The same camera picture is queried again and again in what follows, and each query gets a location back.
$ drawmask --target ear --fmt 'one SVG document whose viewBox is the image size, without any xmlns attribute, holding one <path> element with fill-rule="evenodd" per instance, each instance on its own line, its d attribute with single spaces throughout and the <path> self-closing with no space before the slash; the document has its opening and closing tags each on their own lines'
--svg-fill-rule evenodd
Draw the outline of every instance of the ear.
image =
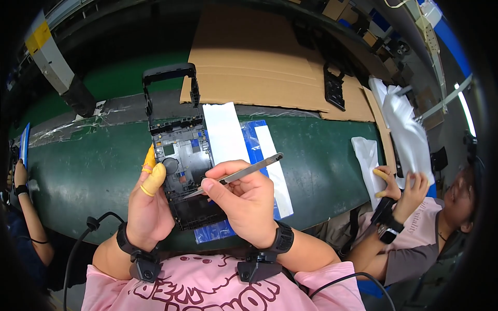
<svg viewBox="0 0 498 311">
<path fill-rule="evenodd" d="M 472 230 L 474 223 L 469 221 L 460 226 L 460 231 L 463 233 L 469 233 Z"/>
</svg>

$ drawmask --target person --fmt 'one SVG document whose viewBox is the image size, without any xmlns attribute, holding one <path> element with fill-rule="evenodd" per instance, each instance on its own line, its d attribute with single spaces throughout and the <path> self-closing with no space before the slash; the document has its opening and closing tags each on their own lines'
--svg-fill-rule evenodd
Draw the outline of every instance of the person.
<svg viewBox="0 0 498 311">
<path fill-rule="evenodd" d="M 473 166 L 465 168 L 441 200 L 426 197 L 429 186 L 423 173 L 408 173 L 403 194 L 389 166 L 377 167 L 374 173 L 387 182 L 387 188 L 377 196 L 398 200 L 392 215 L 404 229 L 386 245 L 379 240 L 376 228 L 372 228 L 374 212 L 362 214 L 358 218 L 358 234 L 345 260 L 353 262 L 356 272 L 367 272 L 388 286 L 422 276 L 436 262 L 450 235 L 457 230 L 472 230 L 477 206 L 476 178 Z"/>
<path fill-rule="evenodd" d="M 11 176 L 12 171 L 7 178 L 8 187 L 12 186 Z M 28 181 L 28 173 L 21 159 L 15 166 L 13 181 L 17 189 L 20 189 L 20 186 L 25 186 Z M 7 230 L 13 239 L 24 268 L 35 285 L 44 290 L 47 267 L 54 257 L 54 249 L 48 242 L 47 234 L 31 202 L 29 192 L 27 190 L 19 192 L 17 198 L 22 213 L 14 207 L 3 205 Z"/>
<path fill-rule="evenodd" d="M 206 172 L 201 187 L 227 214 L 232 229 L 259 249 L 275 239 L 273 182 L 259 171 L 225 186 L 222 176 L 249 166 L 237 160 Z M 140 178 L 128 201 L 126 235 L 145 251 L 167 238 L 175 226 L 162 184 L 164 165 L 150 149 Z M 294 230 L 294 242 L 277 261 L 295 272 L 295 280 L 310 294 L 330 281 L 354 273 L 351 262 L 341 262 L 325 242 Z M 161 262 L 153 284 L 132 279 L 130 255 L 116 234 L 97 248 L 88 266 L 82 310 L 364 310 L 356 280 L 349 278 L 318 292 L 313 299 L 283 273 L 245 283 L 237 274 L 241 259 L 225 255 L 187 254 Z"/>
</svg>

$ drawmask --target fluorescent light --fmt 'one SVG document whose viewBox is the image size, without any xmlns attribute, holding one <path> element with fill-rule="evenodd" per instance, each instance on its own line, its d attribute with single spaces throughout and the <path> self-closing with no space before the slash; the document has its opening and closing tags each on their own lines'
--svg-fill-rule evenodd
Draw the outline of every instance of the fluorescent light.
<svg viewBox="0 0 498 311">
<path fill-rule="evenodd" d="M 455 83 L 455 89 L 457 90 L 459 87 L 460 85 Z M 476 130 L 474 129 L 474 123 L 472 122 L 472 116 L 470 115 L 469 106 L 467 105 L 464 94 L 462 92 L 458 92 L 458 98 L 460 98 L 460 102 L 462 103 L 462 108 L 464 109 L 465 117 L 467 118 L 467 123 L 469 125 L 470 134 L 472 134 L 473 137 L 477 137 Z"/>
</svg>

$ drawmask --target fingernail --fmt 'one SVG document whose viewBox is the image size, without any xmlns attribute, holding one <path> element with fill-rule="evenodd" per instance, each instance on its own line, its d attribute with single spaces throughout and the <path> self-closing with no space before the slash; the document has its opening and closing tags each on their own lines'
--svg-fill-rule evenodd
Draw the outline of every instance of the fingernail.
<svg viewBox="0 0 498 311">
<path fill-rule="evenodd" d="M 201 187 L 202 189 L 204 189 L 204 191 L 208 192 L 209 190 L 211 190 L 211 188 L 213 187 L 213 181 L 209 178 L 204 178 L 202 181 L 201 181 Z"/>
</svg>

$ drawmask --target shirt sleeve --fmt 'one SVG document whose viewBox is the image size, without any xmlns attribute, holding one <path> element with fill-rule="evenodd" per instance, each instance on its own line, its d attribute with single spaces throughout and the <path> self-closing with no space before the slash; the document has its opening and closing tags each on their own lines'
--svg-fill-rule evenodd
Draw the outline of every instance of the shirt sleeve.
<svg viewBox="0 0 498 311">
<path fill-rule="evenodd" d="M 436 262 L 438 255 L 437 244 L 390 251 L 384 286 L 420 277 Z"/>
<path fill-rule="evenodd" d="M 94 266 L 88 265 L 81 311 L 108 310 L 128 282 L 108 276 Z"/>
<path fill-rule="evenodd" d="M 313 272 L 298 272 L 294 278 L 309 288 L 312 294 L 325 284 L 354 272 L 353 263 L 346 261 Z M 318 310 L 365 310 L 355 277 L 322 289 L 312 302 Z"/>
</svg>

